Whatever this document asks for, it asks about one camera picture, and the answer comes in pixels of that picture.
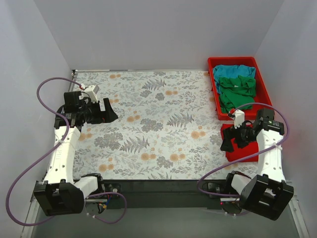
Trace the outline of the green t shirt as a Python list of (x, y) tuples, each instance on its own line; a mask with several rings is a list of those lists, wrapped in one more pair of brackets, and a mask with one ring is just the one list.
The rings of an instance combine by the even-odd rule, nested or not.
[(254, 103), (256, 97), (256, 80), (252, 77), (238, 75), (236, 78), (219, 78), (219, 103), (222, 113), (228, 113), (233, 108)]

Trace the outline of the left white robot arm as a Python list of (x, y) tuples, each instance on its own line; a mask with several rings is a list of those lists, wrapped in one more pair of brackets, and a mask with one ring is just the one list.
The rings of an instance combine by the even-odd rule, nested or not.
[(109, 98), (104, 98), (104, 110), (94, 92), (64, 93), (64, 104), (54, 121), (55, 144), (45, 178), (34, 187), (34, 196), (46, 216), (81, 213), (84, 201), (92, 195), (101, 198), (105, 185), (99, 173), (73, 179), (76, 144), (84, 124), (111, 123), (118, 119)]

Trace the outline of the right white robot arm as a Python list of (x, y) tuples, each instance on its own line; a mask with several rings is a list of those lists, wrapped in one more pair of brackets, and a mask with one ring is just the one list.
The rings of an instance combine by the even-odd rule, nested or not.
[(286, 183), (282, 170), (284, 124), (274, 119), (274, 110), (258, 110), (254, 122), (245, 120), (241, 110), (230, 113), (234, 125), (222, 131), (221, 151), (232, 153), (252, 142), (258, 145), (258, 171), (253, 178), (232, 171), (227, 175), (224, 192), (239, 198), (239, 208), (277, 220), (294, 195), (294, 188)]

